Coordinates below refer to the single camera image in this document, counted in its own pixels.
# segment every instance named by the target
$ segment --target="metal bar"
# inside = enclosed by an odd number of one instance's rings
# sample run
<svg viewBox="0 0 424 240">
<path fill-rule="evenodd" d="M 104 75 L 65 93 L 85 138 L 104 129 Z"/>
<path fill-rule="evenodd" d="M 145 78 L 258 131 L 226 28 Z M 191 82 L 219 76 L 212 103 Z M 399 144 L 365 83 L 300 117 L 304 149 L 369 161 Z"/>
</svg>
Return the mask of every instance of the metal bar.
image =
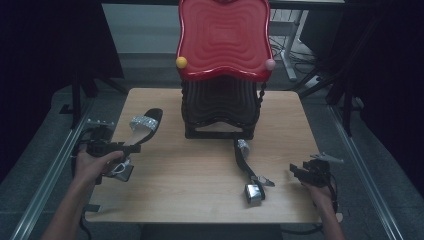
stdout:
<svg viewBox="0 0 424 240">
<path fill-rule="evenodd" d="M 179 0 L 101 0 L 105 4 L 134 4 L 134 5 L 167 5 L 178 6 Z M 345 3 L 345 2 L 305 2 L 305 1 L 284 1 L 269 0 L 272 9 L 292 9 L 292 10 L 364 10 L 377 7 L 377 3 Z"/>
<path fill-rule="evenodd" d="M 343 143 L 348 149 L 352 162 L 355 165 L 356 170 L 358 171 L 359 177 L 365 187 L 365 190 L 369 195 L 372 204 L 374 205 L 374 208 L 377 211 L 378 216 L 380 217 L 383 227 L 386 230 L 387 236 L 389 237 L 389 239 L 392 240 L 403 239 L 396 219 L 393 217 L 393 214 L 387 206 L 387 203 L 384 200 L 383 196 L 381 196 L 377 185 L 375 184 L 370 172 L 368 171 L 364 159 L 362 158 L 359 150 L 355 145 L 355 142 L 353 141 L 352 137 L 349 137 L 345 132 L 341 123 L 341 116 L 339 113 L 337 113 L 335 108 L 335 106 L 328 106 L 330 115 L 333 117 L 337 130 L 343 140 Z"/>
<path fill-rule="evenodd" d="M 12 239 L 28 239 L 31 234 L 35 223 L 37 222 L 44 206 L 50 197 L 50 194 L 56 184 L 57 179 L 59 178 L 63 167 L 65 166 L 66 161 L 69 159 L 70 154 L 72 153 L 73 146 L 78 139 L 78 136 L 84 127 L 84 123 L 88 119 L 88 113 L 91 111 L 94 100 L 87 99 L 87 104 L 84 106 L 84 114 L 81 118 L 78 125 L 71 129 L 62 148 L 60 149 L 55 160 L 52 162 L 50 168 L 48 169 L 44 179 L 40 183 L 37 191 L 31 199 L 27 209 L 25 210 L 21 220 L 15 228 L 15 231 L 10 238 Z"/>
</svg>

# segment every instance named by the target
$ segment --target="black floor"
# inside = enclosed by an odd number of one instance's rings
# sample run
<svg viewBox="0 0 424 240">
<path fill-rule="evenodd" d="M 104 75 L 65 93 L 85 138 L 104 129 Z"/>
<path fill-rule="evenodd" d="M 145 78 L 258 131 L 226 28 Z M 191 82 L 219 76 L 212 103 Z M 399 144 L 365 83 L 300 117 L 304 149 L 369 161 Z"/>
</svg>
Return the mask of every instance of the black floor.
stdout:
<svg viewBox="0 0 424 240">
<path fill-rule="evenodd" d="M 146 69 L 124 69 L 126 80 L 121 85 L 132 87 L 179 88 L 179 78 L 173 67 L 159 66 Z M 100 92 L 89 113 L 91 119 L 117 122 L 126 96 L 97 82 Z M 277 68 L 267 90 L 284 90 L 293 85 L 282 68 Z M 320 151 L 344 159 L 344 164 L 332 164 L 338 181 L 341 222 L 348 239 L 424 239 L 424 201 L 415 190 L 397 162 L 362 122 L 358 112 L 352 115 L 353 137 L 365 167 L 372 176 L 377 193 L 370 192 L 370 182 L 346 146 L 343 135 L 324 98 L 328 89 L 322 89 L 304 99 L 302 104 Z M 70 132 L 71 115 L 59 114 L 64 104 L 71 103 L 70 88 L 58 91 L 52 99 L 52 108 L 31 143 L 0 185 L 0 236 L 8 239 L 26 212 L 34 193 L 56 158 Z M 47 203 L 33 226 L 29 239 L 38 239 L 71 180 L 69 161 L 64 166 Z M 383 202 L 375 201 L 381 196 Z M 281 229 L 305 231 L 310 224 L 284 225 L 155 225 L 126 223 L 87 223 L 93 239 L 323 239 L 318 232 L 311 235 L 282 233 Z M 398 230 L 399 234 L 388 234 Z M 79 239 L 87 239 L 80 232 Z"/>
</svg>

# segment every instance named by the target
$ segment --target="red plastic lid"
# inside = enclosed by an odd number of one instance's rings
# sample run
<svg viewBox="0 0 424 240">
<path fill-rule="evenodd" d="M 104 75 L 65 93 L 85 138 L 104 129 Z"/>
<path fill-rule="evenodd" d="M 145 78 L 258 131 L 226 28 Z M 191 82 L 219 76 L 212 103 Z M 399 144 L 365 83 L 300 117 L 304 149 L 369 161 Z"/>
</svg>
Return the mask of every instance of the red plastic lid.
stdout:
<svg viewBox="0 0 424 240">
<path fill-rule="evenodd" d="M 268 0 L 181 0 L 179 14 L 177 57 L 187 60 L 178 69 L 183 80 L 220 75 L 268 80 L 272 68 L 266 62 L 273 62 Z"/>
</svg>

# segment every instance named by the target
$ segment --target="black stand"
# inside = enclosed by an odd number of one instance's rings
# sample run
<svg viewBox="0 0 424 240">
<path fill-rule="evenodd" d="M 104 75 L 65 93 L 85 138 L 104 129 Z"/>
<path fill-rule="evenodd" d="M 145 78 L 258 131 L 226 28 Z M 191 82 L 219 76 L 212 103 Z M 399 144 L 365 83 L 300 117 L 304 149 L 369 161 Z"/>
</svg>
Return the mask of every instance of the black stand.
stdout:
<svg viewBox="0 0 424 240">
<path fill-rule="evenodd" d="M 266 84 L 258 96 L 256 82 L 220 76 L 203 81 L 182 81 L 181 113 L 188 139 L 233 139 L 234 133 L 198 131 L 216 122 L 238 129 L 238 136 L 253 139 Z"/>
</svg>

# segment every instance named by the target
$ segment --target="wooden table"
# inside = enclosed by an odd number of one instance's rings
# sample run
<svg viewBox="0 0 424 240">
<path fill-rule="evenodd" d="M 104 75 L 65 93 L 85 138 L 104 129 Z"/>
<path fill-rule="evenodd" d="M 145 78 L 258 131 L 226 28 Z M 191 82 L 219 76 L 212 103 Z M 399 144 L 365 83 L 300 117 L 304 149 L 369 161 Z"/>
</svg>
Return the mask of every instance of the wooden table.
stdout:
<svg viewBox="0 0 424 240">
<path fill-rule="evenodd" d="M 236 164 L 232 140 L 186 139 L 181 117 L 181 90 L 132 89 L 112 141 L 131 136 L 129 122 L 150 108 L 164 111 L 156 135 L 131 154 L 135 166 L 128 182 L 103 178 L 90 204 L 91 222 L 140 223 L 305 223 L 318 215 L 308 191 L 289 171 L 319 153 L 299 97 L 267 91 L 248 141 L 248 164 L 257 175 L 275 182 L 265 187 L 259 206 L 247 204 L 247 175 Z"/>
</svg>

